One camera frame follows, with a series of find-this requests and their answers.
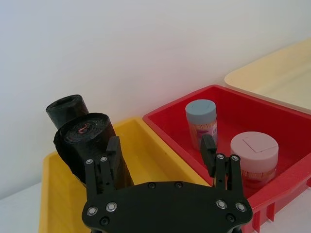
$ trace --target white wall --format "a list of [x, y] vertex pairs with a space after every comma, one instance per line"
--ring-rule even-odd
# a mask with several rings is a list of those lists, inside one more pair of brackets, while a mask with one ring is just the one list
[[1, 1], [0, 198], [40, 181], [50, 102], [79, 93], [113, 122], [143, 115], [310, 36], [310, 11], [310, 0]]

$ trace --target yellow bin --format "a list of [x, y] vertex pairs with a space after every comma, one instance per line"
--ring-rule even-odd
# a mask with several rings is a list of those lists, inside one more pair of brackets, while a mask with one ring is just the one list
[[[135, 184], [186, 181], [208, 185], [141, 119], [114, 125]], [[81, 220], [86, 189], [56, 152], [43, 162], [39, 233], [90, 233]]]

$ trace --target screw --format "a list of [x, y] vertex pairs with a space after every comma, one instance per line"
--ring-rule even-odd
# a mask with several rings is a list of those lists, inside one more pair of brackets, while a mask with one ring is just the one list
[[108, 160], [108, 159], [107, 159], [107, 157], [105, 157], [105, 156], [101, 158], [101, 162], [106, 162], [107, 160]]
[[246, 207], [242, 203], [236, 203], [235, 206], [237, 207], [238, 210], [240, 210], [242, 212], [246, 211]]
[[235, 217], [232, 214], [227, 214], [225, 217], [229, 222], [235, 222]]
[[183, 187], [183, 184], [181, 182], [176, 182], [175, 183], [175, 187], [176, 188], [182, 188]]
[[217, 154], [217, 158], [224, 159], [225, 157], [222, 154]]
[[89, 207], [87, 210], [87, 215], [88, 216], [93, 216], [97, 213], [97, 207]]
[[102, 226], [107, 226], [107, 225], [109, 224], [109, 222], [110, 222], [109, 218], [105, 216], [105, 217], [103, 217], [103, 218], [101, 219], [100, 224], [101, 224]]
[[156, 187], [156, 184], [153, 182], [148, 184], [148, 188], [150, 188], [150, 189], [154, 189], [155, 187]]
[[235, 155], [233, 155], [233, 156], [231, 157], [231, 159], [234, 160], [234, 161], [238, 161], [238, 160], [239, 160], [239, 158], [238, 158], [237, 156], [235, 156]]
[[227, 204], [226, 204], [223, 200], [218, 200], [218, 201], [216, 201], [216, 204], [217, 204], [217, 206], [218, 206], [219, 208], [221, 208], [221, 209], [227, 208]]
[[86, 164], [91, 164], [91, 163], [93, 163], [93, 160], [92, 160], [92, 159], [86, 160]]
[[115, 202], [109, 202], [106, 206], [108, 212], [114, 212], [117, 209], [117, 204]]

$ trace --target blue lid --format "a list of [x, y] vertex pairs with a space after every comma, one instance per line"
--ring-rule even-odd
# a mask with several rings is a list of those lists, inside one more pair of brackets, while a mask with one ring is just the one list
[[216, 120], [216, 104], [211, 100], [195, 100], [186, 106], [187, 120], [194, 125], [204, 125]]

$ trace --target black bag roll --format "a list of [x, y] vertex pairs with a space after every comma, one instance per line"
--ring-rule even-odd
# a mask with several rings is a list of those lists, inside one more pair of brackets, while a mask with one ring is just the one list
[[51, 103], [46, 112], [57, 129], [76, 117], [88, 114], [88, 109], [82, 96], [72, 95]]
[[[87, 159], [95, 161], [101, 158], [106, 152], [109, 139], [115, 135], [107, 115], [90, 113], [79, 116], [61, 127], [55, 135], [54, 144], [58, 154], [70, 167], [72, 173], [85, 183], [85, 161]], [[114, 157], [110, 161], [116, 188], [131, 186], [133, 182], [123, 156]], [[100, 177], [99, 169], [100, 166], [97, 165], [97, 177]]]

